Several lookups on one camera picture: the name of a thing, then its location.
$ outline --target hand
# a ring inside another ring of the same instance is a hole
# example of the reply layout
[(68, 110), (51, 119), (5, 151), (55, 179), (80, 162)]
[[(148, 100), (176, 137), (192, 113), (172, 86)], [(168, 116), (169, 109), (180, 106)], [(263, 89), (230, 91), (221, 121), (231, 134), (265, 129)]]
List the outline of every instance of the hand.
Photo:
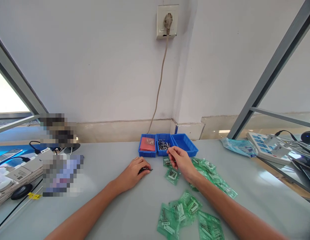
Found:
[(174, 169), (179, 169), (186, 181), (193, 184), (193, 177), (198, 174), (198, 171), (192, 164), (186, 151), (179, 147), (173, 146), (167, 150), (168, 157)]
[(151, 169), (151, 165), (143, 157), (136, 157), (131, 161), (128, 167), (114, 180), (114, 185), (118, 188), (119, 193), (133, 188), (139, 180), (150, 173), (150, 170), (144, 170), (138, 174), (143, 167)]

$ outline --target phone screen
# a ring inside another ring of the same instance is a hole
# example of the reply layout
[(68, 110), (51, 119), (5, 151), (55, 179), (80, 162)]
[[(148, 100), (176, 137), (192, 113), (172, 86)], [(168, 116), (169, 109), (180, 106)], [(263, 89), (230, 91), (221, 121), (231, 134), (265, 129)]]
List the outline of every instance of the phone screen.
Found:
[(16, 155), (17, 153), (20, 153), (21, 151), (23, 151), (23, 150), (22, 149), (13, 149), (13, 150), (8, 151), (7, 153), (0, 155), (0, 162), (3, 160), (6, 160), (7, 158), (10, 158), (10, 157)]

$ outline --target white power strip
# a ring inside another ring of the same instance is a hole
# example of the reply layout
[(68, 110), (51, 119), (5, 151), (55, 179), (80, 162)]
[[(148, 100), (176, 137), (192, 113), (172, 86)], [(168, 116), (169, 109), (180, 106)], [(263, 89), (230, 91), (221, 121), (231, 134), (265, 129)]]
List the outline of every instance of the white power strip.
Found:
[(272, 150), (275, 148), (275, 145), (269, 146), (265, 144), (264, 141), (267, 138), (266, 135), (248, 132), (246, 136), (248, 140), (251, 141), (255, 145), (256, 149), (258, 150), (258, 157), (261, 157), (268, 161), (282, 164), (282, 165), (288, 165), (289, 163), (291, 163), (291, 161), (289, 160), (287, 156), (283, 156), (279, 158), (272, 154)]

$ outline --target window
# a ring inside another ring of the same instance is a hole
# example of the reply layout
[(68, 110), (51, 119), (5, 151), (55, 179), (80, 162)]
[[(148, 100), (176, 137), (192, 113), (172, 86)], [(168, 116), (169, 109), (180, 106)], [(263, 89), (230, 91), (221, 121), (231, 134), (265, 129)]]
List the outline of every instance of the window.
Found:
[(0, 41), (0, 132), (47, 113)]

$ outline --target blue storage tray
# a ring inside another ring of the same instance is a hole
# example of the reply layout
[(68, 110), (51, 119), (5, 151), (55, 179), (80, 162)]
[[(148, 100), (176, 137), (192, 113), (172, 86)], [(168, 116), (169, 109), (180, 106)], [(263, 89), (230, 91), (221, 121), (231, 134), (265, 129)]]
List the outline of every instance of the blue storage tray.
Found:
[[(155, 151), (140, 151), (141, 148), (141, 143), (142, 143), (142, 138), (143, 137), (148, 137), (148, 138), (153, 138), (155, 139)], [(142, 134), (141, 135), (141, 141), (139, 142), (139, 147), (138, 147), (138, 152), (140, 157), (156, 157), (156, 152), (157, 152), (157, 138), (155, 134)]]
[(188, 153), (188, 156), (190, 157), (196, 156), (198, 148), (196, 148), (196, 146), (192, 143), (192, 141), (186, 134), (184, 133), (173, 134), (171, 135), (171, 137), (174, 140), (175, 146), (185, 150)]
[(158, 140), (165, 140), (165, 142), (170, 143), (170, 146), (174, 146), (175, 142), (174, 140), (171, 138), (171, 135), (169, 133), (160, 133), (160, 134), (156, 134), (156, 147), (157, 147), (157, 152), (158, 152), (158, 156), (168, 156), (167, 150), (159, 150), (159, 146), (158, 146)]

